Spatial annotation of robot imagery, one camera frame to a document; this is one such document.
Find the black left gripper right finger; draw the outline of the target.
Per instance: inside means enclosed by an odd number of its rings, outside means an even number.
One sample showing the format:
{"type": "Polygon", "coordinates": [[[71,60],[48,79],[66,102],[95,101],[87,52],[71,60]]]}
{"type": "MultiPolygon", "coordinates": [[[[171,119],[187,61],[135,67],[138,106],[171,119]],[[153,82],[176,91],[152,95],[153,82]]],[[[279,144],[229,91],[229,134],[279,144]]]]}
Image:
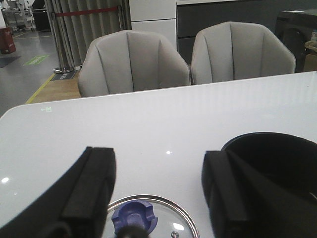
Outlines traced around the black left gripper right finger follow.
{"type": "Polygon", "coordinates": [[[231,151],[207,151],[202,187],[216,238],[315,238],[317,206],[231,151]]]}

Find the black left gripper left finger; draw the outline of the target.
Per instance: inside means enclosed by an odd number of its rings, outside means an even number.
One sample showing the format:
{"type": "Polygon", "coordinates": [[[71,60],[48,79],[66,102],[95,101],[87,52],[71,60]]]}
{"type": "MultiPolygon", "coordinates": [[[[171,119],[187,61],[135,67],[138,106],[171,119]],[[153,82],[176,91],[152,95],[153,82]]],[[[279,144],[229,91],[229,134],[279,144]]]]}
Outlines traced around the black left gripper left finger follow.
{"type": "Polygon", "coordinates": [[[87,147],[48,190],[0,229],[0,236],[100,238],[115,179],[114,149],[87,147]]]}

